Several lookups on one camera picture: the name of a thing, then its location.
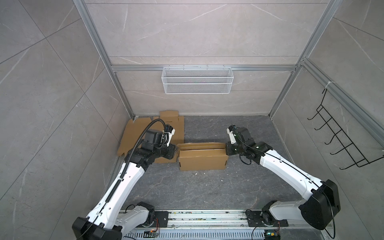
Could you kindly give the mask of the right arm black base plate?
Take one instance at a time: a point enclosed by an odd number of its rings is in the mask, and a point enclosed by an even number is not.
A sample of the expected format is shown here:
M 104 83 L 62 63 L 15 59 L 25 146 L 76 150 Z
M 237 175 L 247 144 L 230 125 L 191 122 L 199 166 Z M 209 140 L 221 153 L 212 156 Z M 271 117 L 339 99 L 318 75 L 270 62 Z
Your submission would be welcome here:
M 269 211 L 246 210 L 249 227 L 288 227 L 287 220 L 276 220 Z

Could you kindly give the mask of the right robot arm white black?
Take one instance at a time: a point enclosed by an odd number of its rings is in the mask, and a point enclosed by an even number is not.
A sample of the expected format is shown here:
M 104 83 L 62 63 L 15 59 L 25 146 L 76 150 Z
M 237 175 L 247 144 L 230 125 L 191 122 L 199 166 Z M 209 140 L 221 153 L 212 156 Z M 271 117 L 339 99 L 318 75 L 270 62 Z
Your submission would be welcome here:
M 271 201 L 262 208 L 261 217 L 268 225 L 282 220 L 305 221 L 317 230 L 325 230 L 335 222 L 341 210 L 338 186 L 331 180 L 322 181 L 301 170 L 265 142 L 256 143 L 247 128 L 227 128 L 230 141 L 228 156 L 239 155 L 276 174 L 302 197 L 299 201 Z

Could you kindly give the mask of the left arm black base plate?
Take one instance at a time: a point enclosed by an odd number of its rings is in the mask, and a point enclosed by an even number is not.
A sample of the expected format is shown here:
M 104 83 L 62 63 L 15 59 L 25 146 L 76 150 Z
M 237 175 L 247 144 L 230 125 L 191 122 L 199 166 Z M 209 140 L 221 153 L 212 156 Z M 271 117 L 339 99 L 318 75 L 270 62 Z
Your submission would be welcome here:
M 142 224 L 145 228 L 165 228 L 168 226 L 169 212 L 150 211 L 147 220 Z

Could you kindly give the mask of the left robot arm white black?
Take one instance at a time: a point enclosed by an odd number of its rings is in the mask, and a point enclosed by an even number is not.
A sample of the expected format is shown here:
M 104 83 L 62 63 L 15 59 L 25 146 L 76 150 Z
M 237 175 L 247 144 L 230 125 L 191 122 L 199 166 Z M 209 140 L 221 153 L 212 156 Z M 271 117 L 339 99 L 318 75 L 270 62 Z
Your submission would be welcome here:
M 78 217 L 72 229 L 78 240 L 121 240 L 139 225 L 151 225 L 154 207 L 140 203 L 133 210 L 121 208 L 138 180 L 157 158 L 172 159 L 177 147 L 171 144 L 175 129 L 146 129 L 129 151 L 122 168 L 99 203 L 85 218 Z

